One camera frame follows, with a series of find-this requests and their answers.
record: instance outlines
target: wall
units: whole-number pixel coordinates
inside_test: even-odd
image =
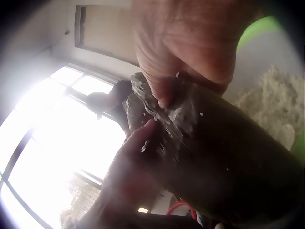
[[[51,56],[50,4],[33,12],[12,35],[0,68],[0,124],[33,85],[62,67],[66,61]]]
[[[77,5],[109,5],[130,9],[130,0],[54,0],[51,6],[50,30],[54,43],[52,56],[66,59],[94,71],[106,72],[115,78],[129,79],[140,68],[124,61],[108,57],[92,51],[75,48],[74,19]]]

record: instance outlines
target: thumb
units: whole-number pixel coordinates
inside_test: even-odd
[[[170,105],[173,99],[174,76],[155,77],[142,71],[152,91],[152,95],[158,100],[161,108]]]

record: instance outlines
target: window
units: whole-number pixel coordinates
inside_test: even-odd
[[[64,228],[97,199],[125,133],[84,106],[115,80],[68,65],[35,85],[0,126],[0,197],[21,228]]]
[[[139,66],[135,54],[131,9],[109,5],[78,5],[75,47]]]

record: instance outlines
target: red hose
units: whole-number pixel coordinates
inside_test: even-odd
[[[176,202],[173,206],[170,207],[170,209],[167,211],[166,215],[170,215],[177,207],[186,205],[189,207],[189,209],[191,210],[191,214],[194,220],[197,221],[197,214],[195,209],[193,209],[190,205],[188,205],[187,203],[185,203],[184,201],[180,200],[178,202]]]

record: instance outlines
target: skin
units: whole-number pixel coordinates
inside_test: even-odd
[[[232,80],[236,47],[256,7],[241,0],[133,0],[134,37],[141,70],[160,107],[172,99],[172,79],[222,95]]]
[[[160,185],[140,159],[155,128],[155,120],[150,119],[124,142],[104,178],[99,198],[78,222],[79,228],[122,228],[142,200],[160,192]]]
[[[133,0],[137,57],[160,107],[172,102],[172,80],[178,72],[223,94],[232,80],[238,40],[255,11],[241,0]],[[109,109],[116,100],[104,99],[103,107]],[[80,228],[121,228],[141,200],[160,191],[138,158],[155,127],[149,120],[123,144]]]

